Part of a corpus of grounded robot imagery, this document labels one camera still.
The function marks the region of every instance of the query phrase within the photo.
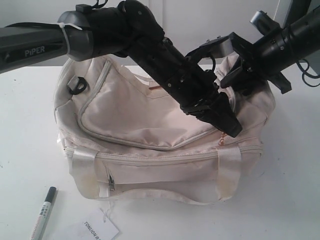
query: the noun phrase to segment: paper tag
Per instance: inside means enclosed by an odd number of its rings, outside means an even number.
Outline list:
[[[97,209],[82,221],[57,232],[52,240],[112,240],[118,233],[106,214]]]

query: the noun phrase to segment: bag handle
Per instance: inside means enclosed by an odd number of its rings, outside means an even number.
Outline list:
[[[217,150],[219,160],[216,192],[218,194],[218,201],[225,201],[234,195],[238,187],[241,176],[241,151],[237,144],[233,146],[221,146]],[[210,205],[214,203],[195,201],[180,193],[162,189],[134,189],[110,196],[108,184],[98,181],[96,175],[95,161],[97,153],[97,151],[86,147],[77,147],[72,158],[70,174],[73,176],[81,195],[87,199],[117,201],[162,198],[191,205]]]

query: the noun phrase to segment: pen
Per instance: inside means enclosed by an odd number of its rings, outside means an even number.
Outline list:
[[[43,227],[46,222],[46,218],[48,216],[48,213],[51,208],[52,201],[55,197],[56,194],[56,188],[55,187],[50,187],[49,192],[44,200],[43,206],[41,208],[40,214],[36,220],[35,226],[33,228],[30,240],[38,240],[40,237],[40,234],[43,230]]]

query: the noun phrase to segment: cream fabric bag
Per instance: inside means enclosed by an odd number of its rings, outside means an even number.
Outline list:
[[[223,61],[218,79],[236,59]],[[71,95],[67,84],[75,77],[89,87]],[[54,110],[80,193],[104,201],[152,197],[189,204],[231,198],[241,174],[262,154],[260,134],[275,99],[267,83],[247,97],[224,91],[243,127],[236,138],[185,115],[151,78],[134,75],[109,56],[70,59],[58,80]]]

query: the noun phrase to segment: stain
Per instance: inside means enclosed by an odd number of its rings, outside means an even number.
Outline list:
[[[261,178],[264,174],[265,174],[265,171],[260,176],[258,176],[258,179]]]

